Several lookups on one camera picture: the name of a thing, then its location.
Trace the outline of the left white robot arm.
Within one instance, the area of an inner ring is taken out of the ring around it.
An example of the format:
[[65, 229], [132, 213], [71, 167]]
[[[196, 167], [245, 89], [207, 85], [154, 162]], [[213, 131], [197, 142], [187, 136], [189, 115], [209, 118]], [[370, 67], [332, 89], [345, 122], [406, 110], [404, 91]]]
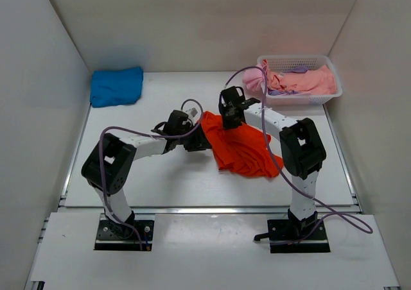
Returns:
[[200, 124], [194, 122], [196, 113], [194, 108], [174, 110], [167, 121], [154, 127], [153, 135], [119, 138], [104, 133], [83, 164], [81, 174], [100, 197], [109, 229], [121, 240], [139, 238], [135, 214], [123, 191], [133, 162], [166, 154], [177, 146], [188, 152], [212, 148]]

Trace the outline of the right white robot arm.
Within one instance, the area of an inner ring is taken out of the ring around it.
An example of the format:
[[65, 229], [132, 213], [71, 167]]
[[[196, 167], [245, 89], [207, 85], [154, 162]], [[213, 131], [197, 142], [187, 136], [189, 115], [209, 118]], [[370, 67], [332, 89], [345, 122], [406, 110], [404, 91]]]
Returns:
[[291, 175], [293, 189], [288, 209], [288, 233], [296, 239], [304, 238], [317, 222], [316, 184], [326, 159], [315, 123], [309, 118], [286, 117], [264, 107], [256, 98], [246, 99], [241, 87], [222, 90], [218, 109], [225, 129], [247, 124], [279, 141], [283, 167]]

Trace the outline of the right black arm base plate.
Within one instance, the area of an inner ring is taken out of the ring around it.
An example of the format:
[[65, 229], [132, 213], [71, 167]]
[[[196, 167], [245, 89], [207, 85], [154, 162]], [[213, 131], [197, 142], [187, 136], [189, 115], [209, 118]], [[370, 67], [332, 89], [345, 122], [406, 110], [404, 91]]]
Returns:
[[254, 242], [267, 239], [270, 253], [329, 253], [331, 248], [324, 222], [315, 223], [298, 233], [287, 219], [269, 219], [268, 230], [256, 234]]

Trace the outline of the orange t-shirt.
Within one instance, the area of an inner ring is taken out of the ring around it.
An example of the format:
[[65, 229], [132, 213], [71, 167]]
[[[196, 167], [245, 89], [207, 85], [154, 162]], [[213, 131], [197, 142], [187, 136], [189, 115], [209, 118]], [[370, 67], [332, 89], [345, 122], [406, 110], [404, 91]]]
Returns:
[[265, 138], [260, 130], [243, 124], [225, 130], [222, 116], [204, 112], [201, 127], [212, 147], [213, 155], [221, 171], [247, 178], [275, 178], [283, 167], [283, 160], [275, 156], [272, 160]]

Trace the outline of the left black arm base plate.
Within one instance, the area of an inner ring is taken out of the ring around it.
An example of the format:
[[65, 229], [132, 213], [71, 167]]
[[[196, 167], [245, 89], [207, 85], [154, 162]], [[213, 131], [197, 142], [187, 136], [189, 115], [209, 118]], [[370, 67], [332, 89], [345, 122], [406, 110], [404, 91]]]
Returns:
[[134, 220], [136, 233], [127, 226], [117, 225], [109, 219], [101, 219], [96, 232], [94, 249], [98, 251], [150, 252], [155, 221], [150, 219]]

